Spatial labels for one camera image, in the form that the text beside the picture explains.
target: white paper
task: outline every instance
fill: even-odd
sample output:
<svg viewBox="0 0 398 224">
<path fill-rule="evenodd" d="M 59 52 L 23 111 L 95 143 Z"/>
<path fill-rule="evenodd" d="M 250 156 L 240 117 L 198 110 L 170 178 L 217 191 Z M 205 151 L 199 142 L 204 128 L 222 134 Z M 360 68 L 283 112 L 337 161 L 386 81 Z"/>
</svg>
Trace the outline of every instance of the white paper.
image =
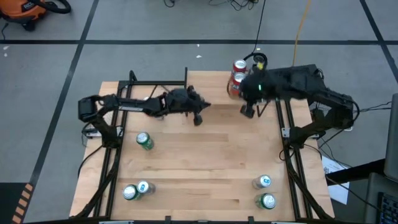
<svg viewBox="0 0 398 224">
<path fill-rule="evenodd" d="M 325 174 L 347 169 L 347 167 L 344 167 L 343 165 L 340 165 L 339 163 L 325 156 L 322 156 L 322 164 L 323 164 L 323 171 L 325 171 Z M 343 186 L 349 188 L 349 182 L 344 183 Z M 336 200 L 345 205 L 347 204 L 348 190 L 342 188 L 340 185 L 333 185 L 329 186 L 328 188 L 329 188 L 329 195 L 333 200 Z"/>
</svg>

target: orange vacuum cleaner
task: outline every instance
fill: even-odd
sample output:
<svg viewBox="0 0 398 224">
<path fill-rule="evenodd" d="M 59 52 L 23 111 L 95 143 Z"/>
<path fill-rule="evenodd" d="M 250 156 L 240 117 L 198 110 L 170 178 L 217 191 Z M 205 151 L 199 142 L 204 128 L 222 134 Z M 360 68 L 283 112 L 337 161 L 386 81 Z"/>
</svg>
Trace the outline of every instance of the orange vacuum cleaner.
<svg viewBox="0 0 398 224">
<path fill-rule="evenodd" d="M 8 22 L 21 24 L 25 30 L 33 31 L 35 22 L 44 17 L 46 11 L 67 14 L 71 11 L 67 0 L 59 0 L 65 8 L 44 0 L 0 0 L 0 17 Z"/>
</svg>

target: metal bracket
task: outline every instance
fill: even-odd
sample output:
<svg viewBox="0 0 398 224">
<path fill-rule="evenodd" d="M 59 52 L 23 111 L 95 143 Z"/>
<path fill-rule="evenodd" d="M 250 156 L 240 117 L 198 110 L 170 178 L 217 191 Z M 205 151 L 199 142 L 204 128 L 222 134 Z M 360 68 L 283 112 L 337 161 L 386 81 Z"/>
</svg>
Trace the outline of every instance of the metal bracket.
<svg viewBox="0 0 398 224">
<path fill-rule="evenodd" d="M 281 128 L 282 130 L 282 137 L 289 138 L 290 137 L 290 128 Z"/>
<path fill-rule="evenodd" d="M 281 128 L 282 130 L 282 137 L 289 138 L 290 137 L 290 128 Z M 310 139 L 318 139 L 319 134 L 314 134 L 309 137 Z"/>
<path fill-rule="evenodd" d="M 116 127 L 116 131 L 118 132 L 118 136 L 123 137 L 123 127 Z M 101 137 L 101 133 L 95 128 L 85 129 L 83 130 L 83 134 L 88 138 Z"/>
</svg>

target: green soda can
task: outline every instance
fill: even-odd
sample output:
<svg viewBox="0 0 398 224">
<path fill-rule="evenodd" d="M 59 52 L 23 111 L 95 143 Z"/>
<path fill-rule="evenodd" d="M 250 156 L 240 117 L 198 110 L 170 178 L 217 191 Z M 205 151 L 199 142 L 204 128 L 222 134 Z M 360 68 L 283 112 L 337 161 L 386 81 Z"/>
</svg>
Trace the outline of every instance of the green soda can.
<svg viewBox="0 0 398 224">
<path fill-rule="evenodd" d="M 142 194 L 137 190 L 137 186 L 129 184 L 123 189 L 123 197 L 126 200 L 140 200 Z"/>
<path fill-rule="evenodd" d="M 139 133 L 137 135 L 136 141 L 145 150 L 151 150 L 154 147 L 154 142 L 150 138 L 149 134 L 146 132 Z"/>
<path fill-rule="evenodd" d="M 254 198 L 257 207 L 262 209 L 273 209 L 276 206 L 276 199 L 270 193 L 260 194 Z"/>
</svg>

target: can lid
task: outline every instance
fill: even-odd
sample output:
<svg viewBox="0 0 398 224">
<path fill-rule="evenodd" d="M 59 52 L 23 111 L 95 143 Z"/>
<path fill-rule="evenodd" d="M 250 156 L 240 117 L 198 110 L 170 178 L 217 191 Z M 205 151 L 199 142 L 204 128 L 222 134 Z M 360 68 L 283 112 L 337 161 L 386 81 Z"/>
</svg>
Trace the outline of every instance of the can lid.
<svg viewBox="0 0 398 224">
<path fill-rule="evenodd" d="M 269 193 L 264 194 L 262 197 L 262 203 L 266 208 L 274 208 L 276 206 L 275 197 Z"/>
<path fill-rule="evenodd" d="M 268 175 L 262 175 L 260 177 L 260 183 L 263 187 L 269 187 L 271 185 L 271 178 Z"/>
<path fill-rule="evenodd" d="M 234 64 L 235 64 L 236 68 L 245 68 L 246 67 L 246 62 L 242 59 L 236 60 Z"/>
<path fill-rule="evenodd" d="M 136 196 L 136 187 L 132 184 L 127 185 L 123 190 L 123 197 L 125 199 L 133 199 Z"/>
<path fill-rule="evenodd" d="M 237 82 L 241 82 L 241 81 L 244 79 L 244 77 L 246 77 L 245 74 L 243 74 L 243 73 L 241 73 L 241 72 L 237 72 L 237 73 L 235 73 L 235 75 L 234 75 L 234 79 L 235 79 L 235 81 L 237 81 Z"/>
<path fill-rule="evenodd" d="M 146 193 L 149 189 L 149 184 L 148 182 L 142 180 L 140 182 L 138 182 L 138 186 L 137 186 L 137 190 L 140 193 Z"/>
<path fill-rule="evenodd" d="M 144 143 L 148 140 L 148 134 L 147 133 L 139 133 L 137 135 L 137 142 L 138 143 Z"/>
</svg>

